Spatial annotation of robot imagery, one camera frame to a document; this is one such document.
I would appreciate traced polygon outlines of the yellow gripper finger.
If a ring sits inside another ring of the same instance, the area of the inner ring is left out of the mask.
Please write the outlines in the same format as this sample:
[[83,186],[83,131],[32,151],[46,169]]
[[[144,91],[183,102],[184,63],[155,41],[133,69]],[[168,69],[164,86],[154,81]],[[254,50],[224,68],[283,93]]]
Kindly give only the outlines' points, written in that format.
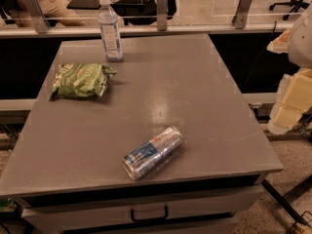
[[267,129],[274,135],[291,130],[312,107],[312,69],[300,68],[280,81]]
[[286,54],[289,49],[291,29],[286,29],[280,36],[271,41],[266,50],[275,54]]

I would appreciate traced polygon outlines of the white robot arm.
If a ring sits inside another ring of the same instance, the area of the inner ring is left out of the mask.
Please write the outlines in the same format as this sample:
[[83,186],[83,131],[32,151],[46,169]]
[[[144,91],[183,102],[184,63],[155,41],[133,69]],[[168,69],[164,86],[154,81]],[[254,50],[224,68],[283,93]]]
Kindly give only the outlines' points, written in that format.
[[312,107],[312,6],[271,41],[267,50],[286,53],[289,61],[299,67],[294,75],[285,74],[281,79],[267,124],[270,133],[283,135]]

